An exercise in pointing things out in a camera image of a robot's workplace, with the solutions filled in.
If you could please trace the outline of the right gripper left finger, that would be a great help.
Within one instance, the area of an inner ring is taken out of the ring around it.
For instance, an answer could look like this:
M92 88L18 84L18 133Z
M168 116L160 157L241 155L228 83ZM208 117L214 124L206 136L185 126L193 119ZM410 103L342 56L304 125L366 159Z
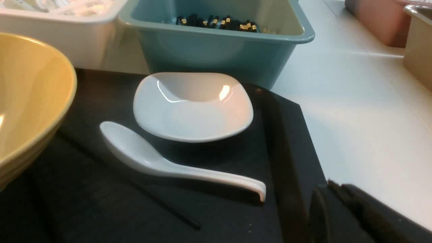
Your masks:
M332 243L329 209L326 200L327 186L317 186L309 207L309 235L312 243Z

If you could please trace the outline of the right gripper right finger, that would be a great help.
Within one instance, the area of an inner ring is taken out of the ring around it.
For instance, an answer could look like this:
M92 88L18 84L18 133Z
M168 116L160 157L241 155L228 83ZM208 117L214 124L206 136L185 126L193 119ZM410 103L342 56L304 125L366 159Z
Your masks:
M339 197L376 243L430 243L431 231L391 209L358 186L328 180Z

